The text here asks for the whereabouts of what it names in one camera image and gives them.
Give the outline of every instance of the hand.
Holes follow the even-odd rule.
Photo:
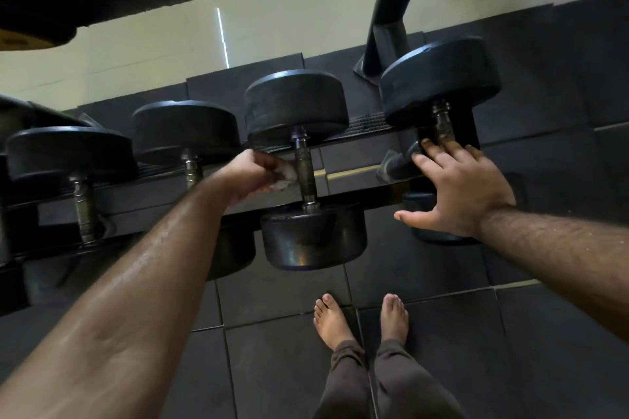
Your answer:
[[[234,205],[251,193],[270,190],[272,184],[282,179],[282,175],[274,171],[285,162],[271,154],[247,149],[216,171],[214,177],[224,179],[230,205]]]
[[[472,146],[464,149],[447,137],[442,139],[445,150],[429,139],[421,145],[428,156],[414,154],[413,161],[436,186],[436,206],[430,212],[398,211],[397,220],[411,227],[478,238],[485,214],[515,206],[511,186],[482,151]]]

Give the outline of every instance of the hairy forearm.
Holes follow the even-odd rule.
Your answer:
[[[629,341],[629,229],[508,207],[479,240]]]
[[[205,179],[81,296],[4,384],[0,416],[158,414],[198,309],[226,189]]]

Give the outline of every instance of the brown sweatpants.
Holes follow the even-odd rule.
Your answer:
[[[463,409],[451,393],[395,340],[382,342],[375,357],[380,419],[461,419]],[[365,351],[343,341],[314,419],[369,419],[369,378]]]

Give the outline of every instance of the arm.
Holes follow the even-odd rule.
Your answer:
[[[221,216],[283,162],[245,151],[204,179],[79,298],[0,389],[0,417],[158,417]]]
[[[481,151],[428,140],[417,166],[436,185],[430,212],[396,212],[412,227],[475,237],[531,272],[629,342],[629,229],[525,213],[505,177]]]

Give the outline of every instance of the bare foot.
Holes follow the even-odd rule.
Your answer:
[[[401,344],[406,343],[408,335],[408,312],[399,296],[387,293],[382,300],[380,312],[382,341],[395,338]]]
[[[329,293],[314,304],[313,323],[321,339],[332,351],[342,341],[355,340],[341,308]]]

